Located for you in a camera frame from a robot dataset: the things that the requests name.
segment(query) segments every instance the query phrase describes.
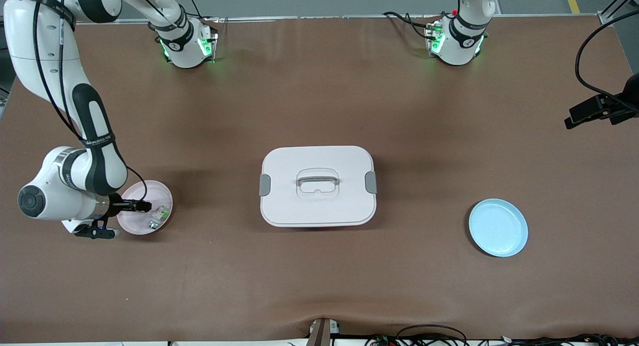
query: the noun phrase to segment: blue plate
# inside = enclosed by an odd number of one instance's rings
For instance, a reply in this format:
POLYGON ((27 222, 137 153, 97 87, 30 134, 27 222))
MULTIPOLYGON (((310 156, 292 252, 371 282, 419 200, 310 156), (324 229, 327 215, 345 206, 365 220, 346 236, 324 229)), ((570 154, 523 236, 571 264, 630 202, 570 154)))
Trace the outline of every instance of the blue plate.
POLYGON ((528 225, 520 210, 508 201, 481 201, 470 212, 468 227, 482 250, 496 257, 520 252, 528 241, 528 225))

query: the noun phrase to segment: brown table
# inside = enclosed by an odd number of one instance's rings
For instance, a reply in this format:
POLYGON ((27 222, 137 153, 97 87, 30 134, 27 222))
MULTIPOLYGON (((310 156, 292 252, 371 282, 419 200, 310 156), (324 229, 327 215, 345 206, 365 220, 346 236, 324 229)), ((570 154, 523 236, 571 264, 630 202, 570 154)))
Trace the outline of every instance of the brown table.
MULTIPOLYGON (((177 209, 157 234, 115 241, 23 216, 16 195, 46 152, 78 143, 16 86, 0 120, 1 341, 283 339, 318 317, 344 333, 439 323, 471 338, 637 334, 639 125, 563 124, 593 95, 573 64, 597 25, 496 18, 479 57, 453 67, 384 19, 231 23, 217 62, 194 70, 166 64, 145 25, 78 27, 122 155, 169 185, 177 209), (374 157, 366 225, 262 220, 263 157, 317 144, 374 157), (486 198, 527 217, 515 257, 468 240, 468 212, 486 198)), ((584 77, 618 92, 629 76, 605 30, 584 77)))

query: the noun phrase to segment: gray floor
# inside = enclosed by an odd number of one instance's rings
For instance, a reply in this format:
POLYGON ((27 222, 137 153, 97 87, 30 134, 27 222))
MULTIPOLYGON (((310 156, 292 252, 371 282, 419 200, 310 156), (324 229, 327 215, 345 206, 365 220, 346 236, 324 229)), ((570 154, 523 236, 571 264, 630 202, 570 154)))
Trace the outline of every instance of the gray floor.
MULTIPOLYGON (((571 13, 567 0, 499 0, 503 14, 571 13)), ((612 0, 577 0, 582 13, 596 13, 612 0)), ((437 14, 456 7, 457 0, 196 0, 203 15, 239 16, 343 16, 347 14, 381 14, 384 11, 412 14, 437 14)), ((180 0, 194 11, 189 0, 180 0)), ((141 18, 125 5, 121 19, 141 18)), ((632 70, 639 72, 639 16, 617 23, 617 34, 632 70)), ((4 38, 0 34, 0 49, 4 38)), ((14 78, 6 52, 0 51, 0 87, 10 89, 14 78)))

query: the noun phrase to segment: white robot link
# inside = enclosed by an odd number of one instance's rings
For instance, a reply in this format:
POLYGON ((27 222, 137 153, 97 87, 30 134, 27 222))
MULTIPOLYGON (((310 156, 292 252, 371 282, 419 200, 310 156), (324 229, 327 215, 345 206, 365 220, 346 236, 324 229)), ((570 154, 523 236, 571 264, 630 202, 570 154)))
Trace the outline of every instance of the white robot link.
MULTIPOLYGON (((210 59, 204 45, 214 41, 211 28, 189 18, 175 0, 124 0, 144 14, 158 32, 165 52, 180 68, 210 59)), ((73 32, 75 21, 105 23, 118 18, 122 0, 7 0, 4 29, 16 75, 35 95, 57 107, 84 148, 61 146, 45 157, 36 177, 18 195, 27 216, 62 221, 80 237, 113 239, 106 228, 121 211, 148 212, 151 204, 122 200, 127 166, 100 95, 87 79, 73 32), (70 120, 75 122, 79 133, 70 120)))
POLYGON ((430 53, 451 65, 470 62, 479 52, 496 7, 493 0, 459 0, 457 14, 429 24, 426 43, 430 53))

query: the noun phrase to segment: white storage box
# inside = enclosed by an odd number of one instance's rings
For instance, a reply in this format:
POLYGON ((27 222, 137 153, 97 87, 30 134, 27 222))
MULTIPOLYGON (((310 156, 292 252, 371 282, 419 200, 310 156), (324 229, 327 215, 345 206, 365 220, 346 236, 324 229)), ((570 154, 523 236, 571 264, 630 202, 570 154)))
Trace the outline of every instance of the white storage box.
POLYGON ((271 151, 262 164, 260 209, 270 225, 361 225, 377 207, 370 154, 359 146, 302 146, 271 151))

